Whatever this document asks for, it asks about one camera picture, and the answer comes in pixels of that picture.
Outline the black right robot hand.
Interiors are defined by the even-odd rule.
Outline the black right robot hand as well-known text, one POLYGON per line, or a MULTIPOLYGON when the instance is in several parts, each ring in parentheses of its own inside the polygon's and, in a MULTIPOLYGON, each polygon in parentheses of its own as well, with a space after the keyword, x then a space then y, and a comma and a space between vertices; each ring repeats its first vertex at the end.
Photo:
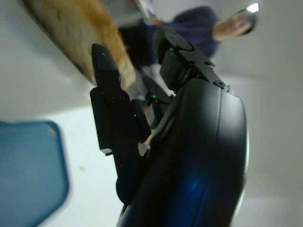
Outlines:
POLYGON ((149 89, 149 124, 121 88, 109 51, 93 44, 90 92, 99 148, 113 155, 119 227, 227 227, 243 197, 249 135, 243 101, 214 64, 177 32, 153 35, 160 75, 175 95, 149 89))

